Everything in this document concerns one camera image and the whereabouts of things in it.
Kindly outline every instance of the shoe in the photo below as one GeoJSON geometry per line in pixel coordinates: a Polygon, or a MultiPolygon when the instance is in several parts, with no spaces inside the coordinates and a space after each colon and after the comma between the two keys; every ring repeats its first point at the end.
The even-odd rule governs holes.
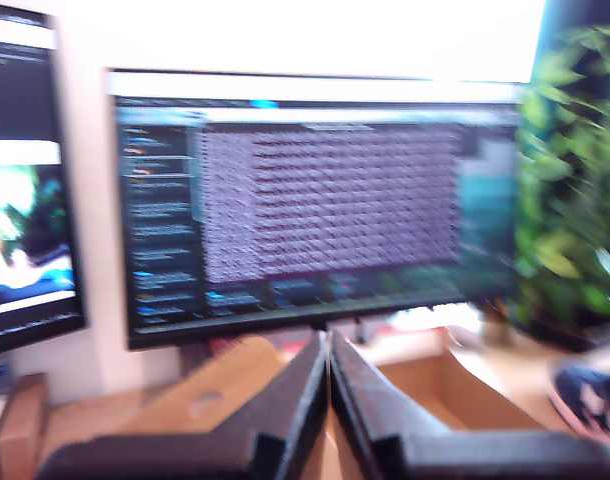
{"type": "Polygon", "coordinates": [[[610,375],[583,365],[556,373],[550,400],[579,435],[610,444],[610,375]]]}

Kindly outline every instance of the computer monitor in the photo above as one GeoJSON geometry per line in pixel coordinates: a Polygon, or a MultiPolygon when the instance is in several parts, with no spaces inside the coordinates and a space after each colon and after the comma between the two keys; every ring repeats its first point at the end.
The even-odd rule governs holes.
{"type": "Polygon", "coordinates": [[[129,346],[514,290],[521,87],[114,70],[129,346]]]}
{"type": "Polygon", "coordinates": [[[0,6],[0,352],[84,326],[49,19],[0,6]]]}

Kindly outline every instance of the desk surface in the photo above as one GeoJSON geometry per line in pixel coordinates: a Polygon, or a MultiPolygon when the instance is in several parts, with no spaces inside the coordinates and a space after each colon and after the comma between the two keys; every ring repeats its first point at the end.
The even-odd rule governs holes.
{"type": "MultiPolygon", "coordinates": [[[[416,332],[383,336],[361,350],[376,365],[384,365],[438,352],[440,348],[441,339],[436,332],[416,332]]],[[[546,393],[549,368],[563,353],[522,338],[511,348],[487,347],[478,352],[454,353],[471,373],[547,428],[570,431],[550,405],[546,393]]],[[[112,433],[164,389],[136,390],[53,408],[39,463],[62,445],[112,433]]]]}

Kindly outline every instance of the monitor bezel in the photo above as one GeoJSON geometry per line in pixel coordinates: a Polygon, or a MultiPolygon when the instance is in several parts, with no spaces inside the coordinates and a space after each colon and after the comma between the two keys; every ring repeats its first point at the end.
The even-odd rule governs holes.
{"type": "MultiPolygon", "coordinates": [[[[21,14],[31,14],[32,16],[41,16],[44,20],[45,25],[54,32],[57,39],[59,37],[59,31],[56,28],[56,22],[52,15],[22,8],[10,7],[8,5],[1,5],[0,7],[6,10],[18,12],[21,14]]],[[[14,350],[27,345],[43,342],[54,337],[62,336],[68,333],[73,333],[82,330],[87,327],[87,310],[86,301],[84,298],[84,285],[82,275],[82,262],[80,254],[80,243],[78,241],[78,230],[76,226],[76,219],[74,215],[74,201],[72,195],[72,175],[71,168],[69,165],[70,155],[67,140],[63,130],[63,104],[62,99],[59,95],[59,91],[62,91],[59,85],[59,77],[57,75],[56,65],[58,60],[56,59],[55,51],[50,51],[49,55],[49,75],[51,84],[51,95],[53,100],[54,116],[55,116],[55,128],[56,137],[58,139],[58,145],[60,149],[60,167],[63,177],[63,194],[65,197],[65,205],[67,209],[67,239],[69,243],[70,258],[72,261],[72,275],[74,277],[74,297],[71,299],[74,302],[76,313],[79,315],[76,318],[59,320],[56,322],[45,323],[38,326],[29,327],[24,330],[17,332],[7,333],[0,336],[0,354],[14,350]]]]}

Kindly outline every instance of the white wall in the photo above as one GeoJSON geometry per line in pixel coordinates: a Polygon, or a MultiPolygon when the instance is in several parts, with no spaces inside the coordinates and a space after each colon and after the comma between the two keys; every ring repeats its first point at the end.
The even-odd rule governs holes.
{"type": "MultiPolygon", "coordinates": [[[[60,37],[59,92],[91,328],[12,354],[19,374],[49,373],[54,403],[168,382],[179,374],[175,349],[125,349],[115,138],[105,67],[525,77],[516,68],[521,58],[529,63],[535,45],[535,38],[525,38],[527,27],[517,13],[530,0],[477,0],[496,16],[493,22],[480,16],[478,22],[467,20],[476,2],[463,0],[0,2],[54,15],[60,37]],[[508,49],[519,37],[523,45],[508,61],[508,49]],[[471,42],[463,46],[466,38],[471,42]],[[430,45],[436,48],[430,51],[430,45]],[[505,70],[498,68],[502,61],[505,70]]],[[[531,4],[538,10],[542,0],[531,4]]]]}

